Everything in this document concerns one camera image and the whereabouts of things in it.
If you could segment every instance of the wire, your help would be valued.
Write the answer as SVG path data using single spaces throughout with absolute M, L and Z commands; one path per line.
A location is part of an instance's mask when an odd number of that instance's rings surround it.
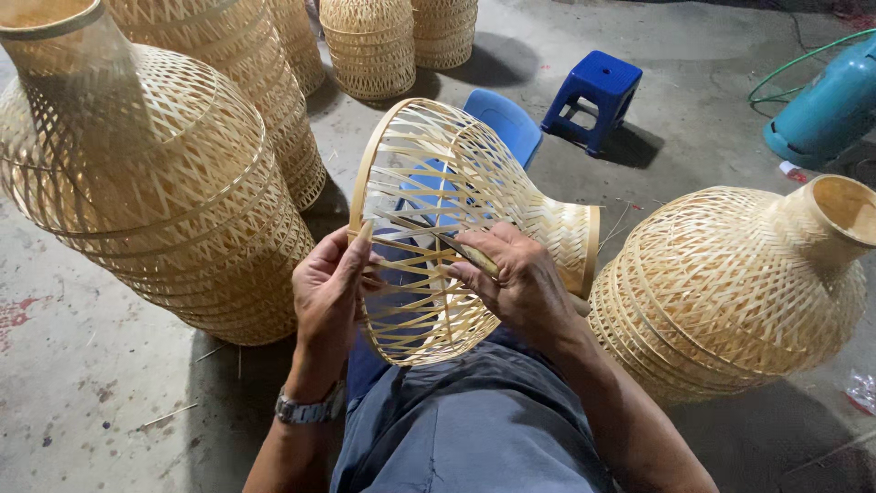
M 792 65 L 795 65 L 796 63 L 804 61 L 807 58 L 809 58 L 810 56 L 813 56 L 815 54 L 819 54 L 828 48 L 832 48 L 836 45 L 844 43 L 845 41 L 848 41 L 849 39 L 854 39 L 854 38 L 857 38 L 859 36 L 866 36 L 867 34 L 872 34 L 874 32 L 876 32 L 876 28 L 867 29 L 867 30 L 861 31 L 861 32 L 855 32 L 854 34 L 852 34 L 850 36 L 846 36 L 845 38 L 842 38 L 842 39 L 837 39 L 836 41 L 830 43 L 829 45 L 822 46 L 822 47 L 818 48 L 817 50 L 813 50 L 807 54 L 804 54 L 803 56 L 797 58 L 794 61 L 790 61 L 790 62 L 786 63 L 785 65 L 782 65 L 778 70 L 775 70 L 772 74 L 767 75 L 766 78 L 764 78 L 764 80 L 760 81 L 760 83 L 757 86 L 755 86 L 754 89 L 752 89 L 752 92 L 748 93 L 748 98 L 746 99 L 746 101 L 748 101 L 748 103 L 750 103 L 750 104 L 766 103 L 766 102 L 790 103 L 790 100 L 783 99 L 783 97 L 787 96 L 789 94 L 794 94 L 795 92 L 797 92 L 800 89 L 803 89 L 806 86 L 800 86 L 799 88 L 793 88 L 791 90 L 786 90 L 785 92 L 781 92 L 779 94 L 772 94 L 770 96 L 763 96 L 763 97 L 754 97 L 754 93 L 756 93 L 761 87 L 763 87 L 764 84 L 769 82 L 773 77 L 777 76 L 778 74 L 781 74 L 787 68 L 790 68 Z

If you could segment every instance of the bamboo basket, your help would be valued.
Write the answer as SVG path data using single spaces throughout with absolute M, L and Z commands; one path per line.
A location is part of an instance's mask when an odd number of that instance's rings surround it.
M 236 82 L 265 120 L 296 207 L 313 204 L 326 169 L 266 0 L 109 0 L 108 7 L 131 41 L 187 54 Z
M 446 168 L 430 168 L 424 160 L 438 160 Z M 438 177 L 444 186 L 427 188 L 412 175 Z M 401 183 L 414 189 L 402 189 Z M 434 226 L 421 228 L 408 223 L 411 218 Z M 453 235 L 513 222 L 576 276 L 569 291 L 584 298 L 590 293 L 599 209 L 542 195 L 490 127 L 446 104 L 407 99 L 380 121 L 359 168 L 351 234 L 367 219 L 375 221 L 376 244 L 409 257 L 380 263 L 388 285 L 369 300 L 379 308 L 369 303 L 364 324 L 367 339 L 395 365 L 463 354 L 498 325 L 480 299 L 441 272 L 441 266 L 461 258 L 436 245 L 431 232 Z
M 314 93 L 326 79 L 322 69 L 320 50 L 310 31 L 310 20 L 304 9 L 304 0 L 268 0 L 273 12 L 286 59 L 304 96 Z
M 322 0 L 320 22 L 343 92 L 386 99 L 413 87 L 413 12 L 409 0 Z
M 64 245 L 236 344 L 294 331 L 313 239 L 256 109 L 205 63 L 132 45 L 100 0 L 0 16 L 0 184 Z
M 735 394 L 839 351 L 865 308 L 855 259 L 874 247 L 876 194 L 848 178 L 785 197 L 705 189 L 630 233 L 590 325 L 665 404 Z
M 477 0 L 411 0 L 417 67 L 458 67 L 475 42 Z

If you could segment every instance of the metal watch band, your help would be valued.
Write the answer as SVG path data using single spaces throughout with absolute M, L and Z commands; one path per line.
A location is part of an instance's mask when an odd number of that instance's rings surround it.
M 337 418 L 343 407 L 344 381 L 335 382 L 326 400 L 316 404 L 297 404 L 288 397 L 283 388 L 279 390 L 275 413 L 281 423 L 321 423 Z

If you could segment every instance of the man's right hand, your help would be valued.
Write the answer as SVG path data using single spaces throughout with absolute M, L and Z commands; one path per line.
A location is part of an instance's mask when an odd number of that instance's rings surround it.
M 558 346 L 589 344 L 587 321 L 575 312 L 553 258 L 539 242 L 508 223 L 489 232 L 461 232 L 456 240 L 487 254 L 500 272 L 494 280 L 468 262 L 456 262 L 448 275 L 464 282 L 530 346 L 550 355 Z

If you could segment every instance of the bamboo lampshade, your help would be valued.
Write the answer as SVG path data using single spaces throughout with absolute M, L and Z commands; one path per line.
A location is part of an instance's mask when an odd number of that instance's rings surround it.
M 135 43 L 195 57 L 237 83 L 265 120 L 286 185 L 300 211 L 326 181 L 316 140 L 266 0 L 109 0 Z
M 477 0 L 411 0 L 417 67 L 442 70 L 465 63 L 475 41 Z
M 417 73 L 409 0 L 322 0 L 320 22 L 343 92 L 373 100 L 413 87 Z
M 441 186 L 425 186 L 418 181 L 424 177 Z M 385 255 L 390 260 L 379 266 L 387 286 L 366 300 L 364 329 L 395 365 L 465 353 L 498 325 L 477 296 L 443 275 L 440 266 L 461 258 L 436 244 L 431 232 L 453 235 L 513 222 L 576 276 L 573 294 L 586 298 L 590 292 L 599 209 L 542 195 L 490 127 L 446 104 L 407 99 L 380 121 L 359 168 L 350 206 L 352 234 L 368 219 L 375 221 L 375 244 L 399 258 Z
M 864 312 L 855 259 L 876 194 L 822 175 L 789 196 L 714 187 L 639 224 L 599 274 L 597 338 L 671 404 L 725 396 L 836 354 Z
M 205 63 L 132 45 L 101 0 L 0 17 L 0 184 L 64 245 L 230 342 L 295 328 L 313 246 L 256 109 Z
M 304 96 L 310 96 L 326 79 L 320 50 L 310 31 L 304 0 L 268 0 L 286 59 Z

